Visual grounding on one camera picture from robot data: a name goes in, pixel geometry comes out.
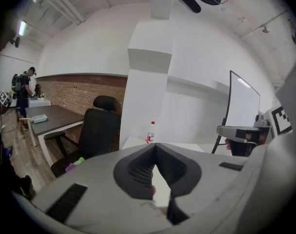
black office chair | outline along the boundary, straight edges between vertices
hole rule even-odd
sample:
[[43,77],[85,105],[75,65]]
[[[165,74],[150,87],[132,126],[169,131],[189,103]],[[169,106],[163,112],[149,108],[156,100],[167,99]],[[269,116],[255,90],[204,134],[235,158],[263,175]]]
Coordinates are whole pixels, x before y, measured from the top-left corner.
[[83,128],[79,137],[79,150],[67,154],[60,137],[65,136],[65,132],[55,132],[45,135],[45,140],[55,139],[64,155],[51,166],[51,170],[56,177],[65,173],[65,168],[70,163],[74,163],[80,157],[84,159],[106,154],[113,135],[119,130],[120,117],[112,111],[116,111],[116,100],[110,96],[98,96],[94,100],[94,106],[98,109],[90,108],[85,112]]

white desk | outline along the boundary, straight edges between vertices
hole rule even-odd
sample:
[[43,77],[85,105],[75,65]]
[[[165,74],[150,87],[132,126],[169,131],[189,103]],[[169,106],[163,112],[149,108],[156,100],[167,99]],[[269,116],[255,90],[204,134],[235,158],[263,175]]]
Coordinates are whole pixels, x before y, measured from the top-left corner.
[[43,106],[51,106],[51,102],[45,98],[38,99],[28,99],[29,107],[43,107]]
[[[186,148],[186,149],[194,150],[197,152],[203,152],[202,149],[197,144],[173,143],[173,142],[164,142],[164,141],[157,141],[157,142],[153,141],[152,143],[168,143],[171,145],[179,146],[181,148]],[[131,137],[128,137],[122,149],[133,147],[133,146],[139,146],[142,144],[147,144],[145,139],[131,136]],[[152,184],[156,188],[156,193],[153,196],[153,200],[155,201],[156,206],[167,207],[171,189],[168,187],[165,179],[159,173],[157,166],[155,166],[153,169]]]

brick wall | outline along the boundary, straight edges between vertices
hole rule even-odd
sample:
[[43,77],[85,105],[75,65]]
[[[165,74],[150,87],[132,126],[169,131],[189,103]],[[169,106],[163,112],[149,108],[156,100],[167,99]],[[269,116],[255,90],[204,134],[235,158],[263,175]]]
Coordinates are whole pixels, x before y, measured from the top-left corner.
[[[118,102],[117,114],[121,115],[127,78],[98,75],[64,75],[37,78],[40,93],[51,101],[73,112],[84,115],[88,108],[94,108],[97,96],[114,97]],[[76,143],[79,141],[81,126],[66,130],[66,135]],[[111,143],[111,151],[118,150],[119,132]]]

desk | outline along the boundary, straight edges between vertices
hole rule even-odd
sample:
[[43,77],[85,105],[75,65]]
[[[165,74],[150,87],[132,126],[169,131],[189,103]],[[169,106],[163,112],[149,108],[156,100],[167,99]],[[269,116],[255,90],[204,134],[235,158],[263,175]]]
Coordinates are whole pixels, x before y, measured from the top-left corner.
[[63,131],[65,129],[83,124],[84,120],[84,115],[74,113],[57,105],[26,108],[26,115],[28,118],[32,118],[33,116],[37,115],[46,115],[48,117],[48,119],[44,122],[35,124],[30,123],[28,120],[27,123],[33,145],[36,146],[33,136],[34,132],[39,138],[40,147],[44,152],[45,158],[50,166],[52,166],[53,162],[45,144],[44,136],[53,132]]
[[[156,141],[157,143],[168,143],[174,146],[179,146],[181,148],[186,148],[190,150],[194,150],[197,152],[203,152],[202,149],[197,144],[185,144],[185,143],[173,143],[173,142],[164,142],[164,141]],[[147,144],[145,139],[137,138],[137,137],[128,137],[122,149],[139,146],[142,144]],[[153,169],[153,178],[152,184],[156,188],[156,193],[153,196],[153,200],[157,207],[167,207],[170,197],[171,189],[168,187],[165,179],[159,173],[157,166],[154,166]]]
[[38,98],[38,99],[28,99],[29,107],[42,107],[42,106],[50,106],[51,102],[45,98]]

ceiling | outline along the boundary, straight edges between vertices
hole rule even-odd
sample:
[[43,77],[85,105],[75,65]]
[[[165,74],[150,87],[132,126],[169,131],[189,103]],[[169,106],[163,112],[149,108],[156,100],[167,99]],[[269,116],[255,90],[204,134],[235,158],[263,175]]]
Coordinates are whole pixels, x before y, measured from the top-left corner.
[[[69,0],[79,14],[87,19],[98,10],[149,0]],[[231,30],[258,57],[273,84],[278,88],[296,61],[296,45],[292,31],[296,18],[284,0],[228,0],[225,5],[210,6],[198,1],[201,15],[208,16]],[[25,0],[19,17],[29,25],[25,36],[43,46],[57,32],[72,22],[46,0]]]

